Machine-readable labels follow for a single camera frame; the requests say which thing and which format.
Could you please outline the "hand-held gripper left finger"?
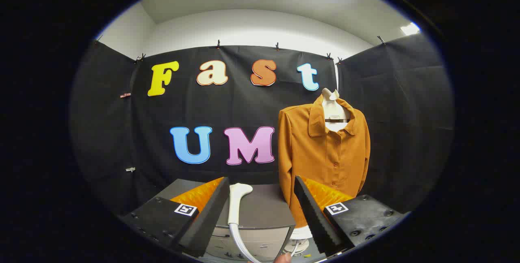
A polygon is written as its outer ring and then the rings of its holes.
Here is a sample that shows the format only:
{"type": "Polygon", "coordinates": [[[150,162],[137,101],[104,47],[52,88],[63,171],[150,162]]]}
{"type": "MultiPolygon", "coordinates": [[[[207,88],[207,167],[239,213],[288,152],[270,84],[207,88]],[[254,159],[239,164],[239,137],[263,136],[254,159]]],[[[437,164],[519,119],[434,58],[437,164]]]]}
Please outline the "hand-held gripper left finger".
{"type": "Polygon", "coordinates": [[[201,257],[229,197],[229,179],[177,179],[121,217],[138,235],[175,254],[201,257]]]}

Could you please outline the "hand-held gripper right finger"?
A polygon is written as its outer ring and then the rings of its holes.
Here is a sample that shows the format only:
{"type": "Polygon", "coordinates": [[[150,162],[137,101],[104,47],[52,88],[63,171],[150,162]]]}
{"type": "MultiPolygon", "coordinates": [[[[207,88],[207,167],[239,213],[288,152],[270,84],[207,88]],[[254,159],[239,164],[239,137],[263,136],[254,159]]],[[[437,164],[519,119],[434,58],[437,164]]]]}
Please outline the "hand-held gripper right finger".
{"type": "Polygon", "coordinates": [[[351,198],[301,176],[295,178],[294,194],[319,252],[327,257],[362,248],[409,216],[370,195],[351,198]]]}

